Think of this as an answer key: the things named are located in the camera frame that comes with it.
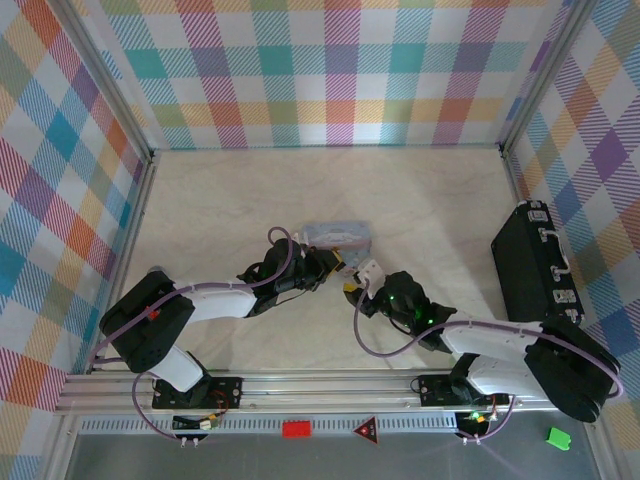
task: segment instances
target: red block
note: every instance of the red block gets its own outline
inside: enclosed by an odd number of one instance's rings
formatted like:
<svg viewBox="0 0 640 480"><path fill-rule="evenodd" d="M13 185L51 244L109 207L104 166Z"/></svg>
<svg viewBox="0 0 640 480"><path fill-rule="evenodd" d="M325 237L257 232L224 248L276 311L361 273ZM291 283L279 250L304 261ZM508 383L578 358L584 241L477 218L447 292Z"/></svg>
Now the red block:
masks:
<svg viewBox="0 0 640 480"><path fill-rule="evenodd" d="M284 438L304 438L311 436L311 422L284 422L282 424Z"/></svg>

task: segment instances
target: pastel plaid pattern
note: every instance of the pastel plaid pattern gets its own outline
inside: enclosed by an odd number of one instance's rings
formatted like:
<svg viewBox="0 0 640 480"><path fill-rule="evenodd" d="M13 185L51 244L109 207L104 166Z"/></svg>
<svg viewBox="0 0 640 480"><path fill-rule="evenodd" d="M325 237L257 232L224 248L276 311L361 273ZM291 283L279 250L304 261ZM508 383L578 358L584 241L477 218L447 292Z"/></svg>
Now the pastel plaid pattern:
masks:
<svg viewBox="0 0 640 480"><path fill-rule="evenodd" d="M101 0L105 26L82 1L151 141L172 149L493 143L547 5Z"/></svg>
<svg viewBox="0 0 640 480"><path fill-rule="evenodd" d="M44 0L0 14L0 478L31 479L103 308L140 156Z"/></svg>
<svg viewBox="0 0 640 480"><path fill-rule="evenodd" d="M622 364L608 408L640 450L640 4L600 1L515 148L527 197L550 203L589 332Z"/></svg>
<svg viewBox="0 0 640 480"><path fill-rule="evenodd" d="M536 55L535 60L531 64L529 71L527 72L527 76L522 82L520 86L520 90L518 91L518 96L514 100L513 104L511 104L511 108L509 109L509 114L507 115L507 120L504 122L502 126L502 130L500 132L499 143L502 143L506 140L507 135L509 134L511 127L513 126L513 122L515 120L516 115L520 112L522 103L527 99L529 94L531 93L531 89L536 83L538 79L538 74L540 73L540 67L543 62L547 59L547 56L551 52L551 46L553 42L558 38L558 35L562 31L564 27L567 17L569 16L569 12L571 11L571 7L575 3L575 0L563 0L562 6L560 10L556 14L556 18L553 20L553 24L551 28L547 32L547 35L542 42L542 46Z"/></svg>

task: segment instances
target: suitcase latch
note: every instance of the suitcase latch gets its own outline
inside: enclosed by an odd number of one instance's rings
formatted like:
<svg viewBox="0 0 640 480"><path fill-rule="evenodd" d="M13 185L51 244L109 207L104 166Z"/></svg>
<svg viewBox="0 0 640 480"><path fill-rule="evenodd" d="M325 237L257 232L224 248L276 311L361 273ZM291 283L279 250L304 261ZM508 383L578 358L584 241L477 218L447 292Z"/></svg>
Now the suitcase latch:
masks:
<svg viewBox="0 0 640 480"><path fill-rule="evenodd" d="M554 290L553 299L556 303L576 303L576 292L573 290Z"/></svg>
<svg viewBox="0 0 640 480"><path fill-rule="evenodd" d="M564 313L571 319L571 322L575 323L576 325L580 325L580 323L582 323L582 320L584 320L584 315L579 314L578 310L576 310L575 308L568 308L564 311Z"/></svg>
<svg viewBox="0 0 640 480"><path fill-rule="evenodd" d="M549 217L544 210L529 210L527 213L530 222L548 222Z"/></svg>

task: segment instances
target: suitcase handle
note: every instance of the suitcase handle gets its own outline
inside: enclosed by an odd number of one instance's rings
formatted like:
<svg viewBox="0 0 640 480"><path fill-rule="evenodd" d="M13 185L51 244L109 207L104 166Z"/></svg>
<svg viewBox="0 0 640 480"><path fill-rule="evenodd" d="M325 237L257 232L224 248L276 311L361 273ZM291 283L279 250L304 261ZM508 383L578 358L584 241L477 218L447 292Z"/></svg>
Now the suitcase handle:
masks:
<svg viewBox="0 0 640 480"><path fill-rule="evenodd" d="M543 242L547 241L547 236L556 237L558 240L558 250L560 250L560 256L562 257L562 261L564 262L565 268L557 267L556 265L551 265L551 275L553 275L553 279L556 282L560 281L560 275L568 275L571 273L571 266L569 265L569 259L567 258L567 254L564 253L564 248L562 247L562 242L560 241L560 235L555 230L547 230L545 228L539 228L538 233L540 234L540 239Z"/></svg>

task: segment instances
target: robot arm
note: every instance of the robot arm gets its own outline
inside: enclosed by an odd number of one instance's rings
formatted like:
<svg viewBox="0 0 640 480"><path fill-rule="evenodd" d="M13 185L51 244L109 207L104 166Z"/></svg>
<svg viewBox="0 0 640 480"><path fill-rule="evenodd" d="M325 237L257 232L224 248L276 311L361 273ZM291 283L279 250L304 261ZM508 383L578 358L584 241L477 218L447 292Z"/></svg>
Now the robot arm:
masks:
<svg viewBox="0 0 640 480"><path fill-rule="evenodd" d="M373 286L364 297L360 313L371 317L380 312L392 323L405 327L405 333L413 337L442 326L419 343L428 350L451 353L457 359L449 380L451 391L458 397L469 403L497 393L548 398L573 418L583 422L597 419L613 380L598 366L549 338L587 353L616 374L620 365L576 325L473 319L431 302L407 272L385 276L377 264L372 268L371 262L365 262L356 274L357 282L365 280ZM354 306L362 293L363 288L345 286L345 295ZM482 328L474 327L474 322Z"/></svg>
<svg viewBox="0 0 640 480"><path fill-rule="evenodd" d="M208 374L190 354L174 345L189 324L221 317L260 315L273 306L278 295L290 290L315 291L344 263L330 250L317 250L292 242L293 254L277 279L257 288L191 291L175 295L161 308L113 340L113 346L134 373L149 371L185 394L187 403L197 404L207 391ZM262 262L238 276L237 284L256 283L275 274L286 262L289 245L277 240ZM100 329L109 336L149 305L175 292L174 282L162 271L148 273L101 319Z"/></svg>

